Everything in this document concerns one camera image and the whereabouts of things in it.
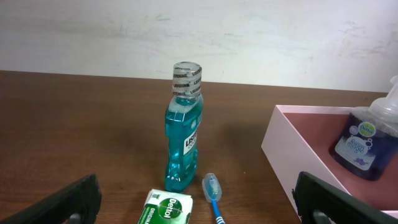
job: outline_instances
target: toothbrush head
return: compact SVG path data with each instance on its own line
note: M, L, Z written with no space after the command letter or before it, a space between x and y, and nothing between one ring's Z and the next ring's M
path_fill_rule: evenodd
M201 182L201 186L208 202L212 202L213 200L218 201L221 198L223 192L221 191L221 186L218 183L216 175L206 174Z

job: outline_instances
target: white pump head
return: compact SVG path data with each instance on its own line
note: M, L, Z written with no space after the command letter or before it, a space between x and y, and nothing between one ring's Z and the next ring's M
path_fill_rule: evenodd
M385 121L398 123L398 75L391 78L394 86L385 98L378 98L369 107L369 112Z

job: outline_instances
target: white wall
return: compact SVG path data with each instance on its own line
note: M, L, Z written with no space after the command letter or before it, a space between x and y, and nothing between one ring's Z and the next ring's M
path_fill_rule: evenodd
M388 91L396 0L1 0L0 70Z

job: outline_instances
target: toothbrush handle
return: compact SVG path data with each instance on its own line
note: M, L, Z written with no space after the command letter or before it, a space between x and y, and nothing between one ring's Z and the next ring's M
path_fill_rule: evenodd
M215 216L216 216L216 222L217 222L217 224L225 224L225 222L224 222L224 220L223 220L223 217L221 217L221 213L220 213L220 211L218 210L217 201L216 201L216 200L213 200L213 201L211 202L211 204L212 204L212 206L213 206L213 210L214 210L214 214L215 214Z

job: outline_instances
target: blue mouthwash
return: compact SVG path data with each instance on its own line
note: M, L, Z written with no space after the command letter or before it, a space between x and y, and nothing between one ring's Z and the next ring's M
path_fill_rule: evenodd
M171 192L181 192L188 187L197 169L197 129L203 109L200 85L200 65L192 62L174 65L174 97L165 116L169 137L165 182L166 190Z

